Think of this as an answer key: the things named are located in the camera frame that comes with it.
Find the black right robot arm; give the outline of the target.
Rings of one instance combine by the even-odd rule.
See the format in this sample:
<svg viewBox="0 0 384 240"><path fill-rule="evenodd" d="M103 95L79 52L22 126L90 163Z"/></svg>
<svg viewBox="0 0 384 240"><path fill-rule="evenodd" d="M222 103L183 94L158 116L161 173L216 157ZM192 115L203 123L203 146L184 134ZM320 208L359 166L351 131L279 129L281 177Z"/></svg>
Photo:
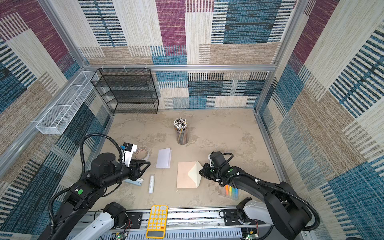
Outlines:
<svg viewBox="0 0 384 240"><path fill-rule="evenodd" d="M320 226L320 216L305 199L298 196L286 182L266 182L248 174L237 166L230 166L232 153L212 152L199 174L220 187L243 190L261 200L267 207L272 225L288 240L302 231L313 231Z"/></svg>

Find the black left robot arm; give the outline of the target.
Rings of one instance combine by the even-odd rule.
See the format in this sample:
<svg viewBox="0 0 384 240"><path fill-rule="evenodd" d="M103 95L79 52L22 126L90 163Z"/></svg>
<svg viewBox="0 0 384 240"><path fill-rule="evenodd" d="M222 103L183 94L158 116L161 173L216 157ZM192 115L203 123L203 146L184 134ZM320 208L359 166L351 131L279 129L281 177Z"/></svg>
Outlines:
<svg viewBox="0 0 384 240"><path fill-rule="evenodd" d="M91 137L101 137L109 140L118 150L113 153L99 154L91 162L90 170L85 169L84 143ZM70 187L54 194L48 202L50 223L39 236L40 240L64 240L100 198L109 196L108 187L117 189L124 180L136 181L142 177L151 163L145 160L135 160L131 154L135 152L132 144L117 142L105 135L93 133L86 135L80 142L80 157L82 163L81 176Z"/></svg>

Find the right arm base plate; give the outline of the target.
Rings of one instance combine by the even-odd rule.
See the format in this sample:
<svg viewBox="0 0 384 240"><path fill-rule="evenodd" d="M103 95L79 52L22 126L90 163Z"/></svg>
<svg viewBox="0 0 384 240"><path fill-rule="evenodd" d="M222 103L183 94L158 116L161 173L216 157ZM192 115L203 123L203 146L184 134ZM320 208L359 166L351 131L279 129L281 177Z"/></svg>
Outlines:
<svg viewBox="0 0 384 240"><path fill-rule="evenodd" d="M260 220L251 220L244 212L238 209L223 209L219 216L224 219L226 226L266 224Z"/></svg>

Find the white paper letter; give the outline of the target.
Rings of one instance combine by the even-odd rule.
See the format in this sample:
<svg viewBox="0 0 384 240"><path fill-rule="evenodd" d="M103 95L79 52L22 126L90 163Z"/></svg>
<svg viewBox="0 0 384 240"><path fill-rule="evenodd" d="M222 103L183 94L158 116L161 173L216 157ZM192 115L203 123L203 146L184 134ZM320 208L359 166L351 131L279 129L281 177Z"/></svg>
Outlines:
<svg viewBox="0 0 384 240"><path fill-rule="evenodd" d="M156 168L169 169L171 166L171 156L172 156L171 148L159 150Z"/></svg>

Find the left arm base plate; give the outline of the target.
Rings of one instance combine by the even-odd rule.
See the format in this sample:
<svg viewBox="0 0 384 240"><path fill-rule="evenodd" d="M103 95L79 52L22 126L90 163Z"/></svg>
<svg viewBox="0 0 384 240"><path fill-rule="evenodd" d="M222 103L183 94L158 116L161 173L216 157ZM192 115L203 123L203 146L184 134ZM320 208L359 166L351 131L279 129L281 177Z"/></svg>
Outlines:
<svg viewBox="0 0 384 240"><path fill-rule="evenodd" d="M126 212L127 223L129 226L126 226L126 230L129 229L139 229L141 227L143 212Z"/></svg>

